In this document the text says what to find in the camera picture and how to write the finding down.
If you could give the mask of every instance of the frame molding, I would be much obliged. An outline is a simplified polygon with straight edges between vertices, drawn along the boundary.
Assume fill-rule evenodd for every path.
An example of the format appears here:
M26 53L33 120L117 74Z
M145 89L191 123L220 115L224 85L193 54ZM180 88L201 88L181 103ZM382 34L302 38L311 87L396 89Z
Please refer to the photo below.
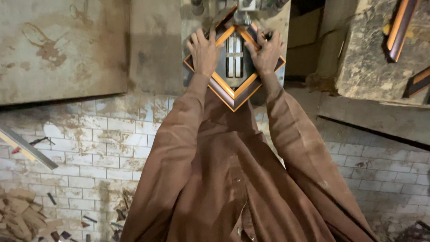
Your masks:
M230 19L233 17L237 6L232 8L228 14L216 25L215 31L217 32L218 39L216 46L222 44L231 34L235 31L239 33L245 41L249 41L254 45L255 50L261 49L257 43L257 26L252 23L248 29L241 26L232 25L228 26ZM193 60L191 54L184 59L184 63L192 70L194 70ZM285 59L279 56L278 63L276 64L275 72L285 64ZM212 74L209 80L209 88L233 111L235 112L242 106L257 90L261 87L261 81L257 72L254 72L245 82L242 83L236 91L231 89L228 84L216 72Z

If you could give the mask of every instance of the cardboard scrap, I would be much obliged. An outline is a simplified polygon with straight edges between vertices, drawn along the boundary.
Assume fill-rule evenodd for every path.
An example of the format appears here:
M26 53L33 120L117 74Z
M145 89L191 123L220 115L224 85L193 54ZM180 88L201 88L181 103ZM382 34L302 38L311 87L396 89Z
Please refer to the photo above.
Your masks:
M20 200L18 198L12 198L10 200L10 207L17 214L22 214L22 212L24 212L24 210L26 210L28 206L30 206L30 204L27 201Z
M36 197L36 194L34 192L30 192L21 188L10 189L7 195L26 200L28 202L32 202L34 200L34 197Z

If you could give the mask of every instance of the metal bar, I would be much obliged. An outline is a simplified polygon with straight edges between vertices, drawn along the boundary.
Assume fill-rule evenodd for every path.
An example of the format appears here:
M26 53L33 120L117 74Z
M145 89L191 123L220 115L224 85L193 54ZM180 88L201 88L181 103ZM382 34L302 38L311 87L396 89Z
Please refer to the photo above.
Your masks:
M6 141L13 148L18 146L21 147L21 153L31 161L38 160L51 170L54 170L58 167L56 163L51 161L48 157L25 141L20 135L17 135L17 133L13 132L10 128L3 124L0 124L0 138Z

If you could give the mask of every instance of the person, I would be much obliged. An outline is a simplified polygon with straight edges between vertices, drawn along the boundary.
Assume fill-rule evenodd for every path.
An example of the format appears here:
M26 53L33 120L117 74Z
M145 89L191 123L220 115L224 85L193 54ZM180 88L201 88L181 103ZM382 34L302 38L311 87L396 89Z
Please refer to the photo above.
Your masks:
M273 144L247 101L232 112L209 79L221 47L201 29L187 46L195 74L155 136L121 242L376 241L324 141L274 73L284 48L273 31L246 43L266 93Z

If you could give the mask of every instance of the floor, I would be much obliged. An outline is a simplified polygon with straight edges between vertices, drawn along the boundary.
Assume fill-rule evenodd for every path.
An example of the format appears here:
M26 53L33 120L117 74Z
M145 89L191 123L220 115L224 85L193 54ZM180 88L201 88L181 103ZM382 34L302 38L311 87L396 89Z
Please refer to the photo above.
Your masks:
M315 123L381 241L395 238L416 220L430 223L430 152L317 118L325 94L287 91ZM35 147L60 166L52 172L22 154L10 155L11 147L0 142L0 185L35 191L44 214L63 219L64 230L74 238L91 234L104 240L112 234L109 222L116 221L113 211L122 190L136 188L154 135L174 100L134 90L122 97L2 113L0 120L28 141L51 137L55 144ZM265 108L255 107L255 114L270 140ZM82 229L84 215L98 223L86 221L90 226Z

